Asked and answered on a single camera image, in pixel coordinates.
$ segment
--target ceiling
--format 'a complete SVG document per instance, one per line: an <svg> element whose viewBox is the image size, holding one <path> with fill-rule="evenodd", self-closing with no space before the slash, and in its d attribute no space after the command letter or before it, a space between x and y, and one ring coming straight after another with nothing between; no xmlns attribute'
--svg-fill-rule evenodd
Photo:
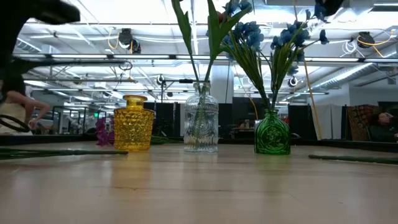
<svg viewBox="0 0 398 224"><path fill-rule="evenodd" d="M169 0L67 0L75 5L81 12L81 22L64 26L51 26L43 24L34 19L30 19L19 36L19 45L15 48L15 54L98 54L98 55L129 55L129 49L124 49L117 43L117 33L122 28L130 28L132 35L141 45L142 56L145 55L186 55L187 50L182 41L181 32L177 25L177 20ZM193 13L191 2L194 2ZM223 11L222 6L227 0L213 0L215 7ZM313 12L313 0L297 1L298 19L304 20L305 10ZM397 41L396 26L398 17L396 12L375 11L375 4L384 4L386 1L361 1L346 0L345 6L334 16L328 18L329 24L312 20L309 23L312 40L318 39L322 29L326 30L326 35L330 40L328 45L314 44L306 49L307 57L323 58L321 62L309 63L308 74L310 83L319 80L327 80L329 75L341 69L351 69L358 66L358 63L340 63L339 58L381 58L383 50L386 51ZM398 4L398 1L388 1L388 4ZM193 43L195 45L195 55L208 55L209 47L206 38L207 3L206 0L181 2L184 11L190 12L191 23L195 24L193 32ZM254 1L255 11L243 18L243 22L257 21L261 25L262 33L265 35L264 42L261 43L262 52L269 55L271 52L270 43L273 36L279 35L285 29L286 23L294 21L294 9L291 0L256 0ZM357 38L358 32L367 31L374 37L378 51L370 47L368 49L359 48L354 42L349 42L353 37ZM161 58L137 58L126 59L132 63L132 69L124 71L113 65L111 67L41 67L25 75L28 85L34 86L36 91L41 89L59 89L53 94L72 101L110 101L117 100L125 94L141 94L154 101L160 98L160 93L148 90L159 90L156 78L162 74L165 78L178 80L181 78L195 79L192 66L187 60L180 59L161 59ZM204 77L208 62L197 60L200 75ZM224 66L220 60L214 66ZM266 89L270 87L270 75L268 67L263 66L264 84ZM243 70L238 66L233 66L235 96L244 96L245 90L254 90L253 85L247 79ZM133 82L112 82L115 80L126 81L129 77L138 81ZM281 91L304 91L308 90L305 68L299 66L299 72L295 76L298 85L295 88L288 86L286 82L282 85ZM81 83L67 82L65 80L81 78ZM90 89L110 90L111 99L104 98L100 91L89 91ZM119 89L117 94L111 90ZM175 90L173 97L164 96L167 101L183 101L192 95L192 84L174 83L168 88L169 91ZM288 100L300 101L300 97L291 97Z"/></svg>

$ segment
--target person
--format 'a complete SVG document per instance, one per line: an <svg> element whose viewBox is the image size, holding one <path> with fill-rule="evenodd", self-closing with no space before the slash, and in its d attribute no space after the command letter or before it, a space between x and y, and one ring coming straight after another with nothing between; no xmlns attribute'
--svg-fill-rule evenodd
<svg viewBox="0 0 398 224"><path fill-rule="evenodd" d="M371 125L369 133L372 141L398 141L398 123L395 122L393 115L389 113L374 114L371 116L369 123Z"/></svg>
<svg viewBox="0 0 398 224"><path fill-rule="evenodd" d="M2 96L0 99L0 114L17 118L23 123L28 124L31 129L34 129L38 120L47 113L50 106L26 96L25 89L26 87L22 75L5 74L0 76L0 92ZM40 112L36 118L30 119L35 107L39 108ZM17 123L9 120L6 120L5 122L13 126L19 126ZM0 126L0 134L32 135L31 132L19 133L5 126Z"/></svg>

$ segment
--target table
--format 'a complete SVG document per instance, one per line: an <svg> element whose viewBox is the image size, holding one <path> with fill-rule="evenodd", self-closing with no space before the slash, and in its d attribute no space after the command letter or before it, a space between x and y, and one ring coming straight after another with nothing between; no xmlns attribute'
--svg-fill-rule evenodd
<svg viewBox="0 0 398 224"><path fill-rule="evenodd" d="M396 223L397 166L310 160L308 154L396 156L314 146L265 156L239 145L186 154L182 145L169 144L128 156L1 161L0 223Z"/></svg>

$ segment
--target white pillar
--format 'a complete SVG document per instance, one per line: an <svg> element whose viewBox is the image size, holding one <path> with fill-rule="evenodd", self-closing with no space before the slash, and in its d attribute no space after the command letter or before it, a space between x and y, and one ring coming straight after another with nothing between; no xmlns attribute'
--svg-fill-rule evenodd
<svg viewBox="0 0 398 224"><path fill-rule="evenodd" d="M234 75L232 66L213 66L210 74L210 95L218 103L232 103L234 96Z"/></svg>

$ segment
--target vase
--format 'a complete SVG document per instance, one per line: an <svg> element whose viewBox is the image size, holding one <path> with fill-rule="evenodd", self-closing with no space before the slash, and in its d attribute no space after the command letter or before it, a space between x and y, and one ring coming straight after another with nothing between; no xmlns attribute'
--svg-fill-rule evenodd
<svg viewBox="0 0 398 224"><path fill-rule="evenodd" d="M210 96L209 83L194 83L195 94L185 102L184 150L218 151L218 102Z"/></svg>
<svg viewBox="0 0 398 224"><path fill-rule="evenodd" d="M289 155L289 126L280 120L276 110L266 110L266 117L254 131L254 151L260 154Z"/></svg>
<svg viewBox="0 0 398 224"><path fill-rule="evenodd" d="M114 111L114 147L125 151L146 151L154 123L154 112L144 109L144 96L125 95L126 108Z"/></svg>

